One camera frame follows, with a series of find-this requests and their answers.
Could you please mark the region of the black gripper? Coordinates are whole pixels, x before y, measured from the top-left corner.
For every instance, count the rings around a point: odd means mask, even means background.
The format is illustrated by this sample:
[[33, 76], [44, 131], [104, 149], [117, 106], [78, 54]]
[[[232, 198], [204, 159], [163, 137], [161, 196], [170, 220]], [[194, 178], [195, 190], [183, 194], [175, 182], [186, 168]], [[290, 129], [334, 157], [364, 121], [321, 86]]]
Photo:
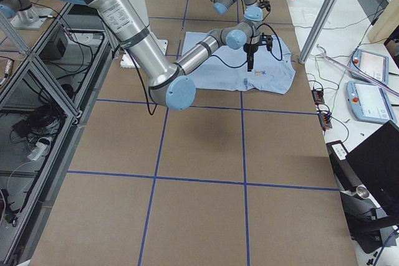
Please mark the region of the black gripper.
[[255, 44], [250, 44], [250, 43], [245, 43], [243, 45], [243, 50], [245, 53], [247, 53], [247, 71], [251, 72], [253, 70], [253, 65], [254, 65], [254, 54], [257, 52], [257, 43]]

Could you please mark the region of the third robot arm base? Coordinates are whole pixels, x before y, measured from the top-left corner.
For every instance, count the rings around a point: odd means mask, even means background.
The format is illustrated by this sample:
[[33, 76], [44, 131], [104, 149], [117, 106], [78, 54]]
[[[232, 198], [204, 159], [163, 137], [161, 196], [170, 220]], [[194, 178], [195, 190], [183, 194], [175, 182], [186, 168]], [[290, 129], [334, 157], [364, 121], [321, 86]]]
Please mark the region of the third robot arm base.
[[1, 13], [16, 29], [40, 29], [54, 17], [52, 9], [37, 8], [30, 0], [1, 0]]

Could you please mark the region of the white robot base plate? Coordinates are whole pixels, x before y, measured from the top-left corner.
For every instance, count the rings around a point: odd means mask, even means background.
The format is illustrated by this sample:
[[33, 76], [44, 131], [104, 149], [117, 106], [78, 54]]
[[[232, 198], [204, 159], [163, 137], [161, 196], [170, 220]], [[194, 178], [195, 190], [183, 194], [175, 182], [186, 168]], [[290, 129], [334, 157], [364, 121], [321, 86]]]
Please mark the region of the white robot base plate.
[[133, 45], [133, 41], [126, 44], [125, 51], [129, 53], [139, 66], [152, 77], [156, 77], [168, 70], [169, 62], [164, 56], [158, 40], [151, 34]]

